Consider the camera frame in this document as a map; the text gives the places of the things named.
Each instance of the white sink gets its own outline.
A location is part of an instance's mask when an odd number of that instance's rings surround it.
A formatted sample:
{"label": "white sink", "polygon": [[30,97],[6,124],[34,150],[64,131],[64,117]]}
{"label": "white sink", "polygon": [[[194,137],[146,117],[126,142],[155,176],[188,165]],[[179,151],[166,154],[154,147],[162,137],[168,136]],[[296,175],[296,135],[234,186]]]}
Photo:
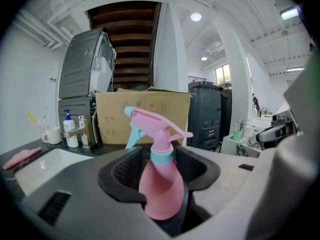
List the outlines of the white sink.
{"label": "white sink", "polygon": [[64,168],[91,158],[56,148],[19,170],[15,178],[28,196]]}

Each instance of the railing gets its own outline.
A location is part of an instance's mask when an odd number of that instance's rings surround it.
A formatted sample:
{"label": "railing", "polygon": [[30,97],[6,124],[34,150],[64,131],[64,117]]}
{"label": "railing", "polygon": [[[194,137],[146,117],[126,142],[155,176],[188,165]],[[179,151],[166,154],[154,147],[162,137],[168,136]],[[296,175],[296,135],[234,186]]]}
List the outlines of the railing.
{"label": "railing", "polygon": [[188,75],[188,83],[206,81],[205,78]]}

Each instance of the wooden stair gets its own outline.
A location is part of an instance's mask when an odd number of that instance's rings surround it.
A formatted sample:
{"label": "wooden stair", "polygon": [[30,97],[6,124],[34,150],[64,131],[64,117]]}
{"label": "wooden stair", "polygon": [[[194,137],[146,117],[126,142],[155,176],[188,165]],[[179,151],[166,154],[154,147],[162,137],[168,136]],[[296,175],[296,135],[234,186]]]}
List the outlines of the wooden stair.
{"label": "wooden stair", "polygon": [[113,89],[153,85],[160,4],[126,1],[88,11],[90,28],[104,28],[116,51]]}

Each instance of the pink bottle body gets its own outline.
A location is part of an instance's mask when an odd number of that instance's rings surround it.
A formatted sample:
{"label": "pink bottle body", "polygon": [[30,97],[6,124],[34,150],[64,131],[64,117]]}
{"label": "pink bottle body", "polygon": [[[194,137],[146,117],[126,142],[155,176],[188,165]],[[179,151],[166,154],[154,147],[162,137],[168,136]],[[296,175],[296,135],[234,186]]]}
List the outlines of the pink bottle body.
{"label": "pink bottle body", "polygon": [[154,164],[149,160],[142,173],[139,192],[146,196],[145,213],[155,220],[173,217],[184,200],[184,182],[176,161]]}

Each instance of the ceiling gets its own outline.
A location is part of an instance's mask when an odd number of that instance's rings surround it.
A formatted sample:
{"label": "ceiling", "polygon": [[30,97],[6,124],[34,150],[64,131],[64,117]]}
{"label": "ceiling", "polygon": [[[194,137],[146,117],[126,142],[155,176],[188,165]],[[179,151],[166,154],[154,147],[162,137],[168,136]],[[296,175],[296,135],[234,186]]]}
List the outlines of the ceiling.
{"label": "ceiling", "polygon": [[[82,1],[29,0],[13,23],[44,46],[53,50],[66,47],[74,35],[86,30],[71,9]],[[227,15],[270,75],[304,66],[308,60],[310,38],[299,17],[283,21],[280,16],[280,11],[295,5],[292,0],[195,1]],[[208,68],[223,60],[225,51],[214,18],[203,17],[194,22],[190,19],[192,11],[182,7],[177,11],[192,67]],[[201,61],[203,56],[210,59]]]}

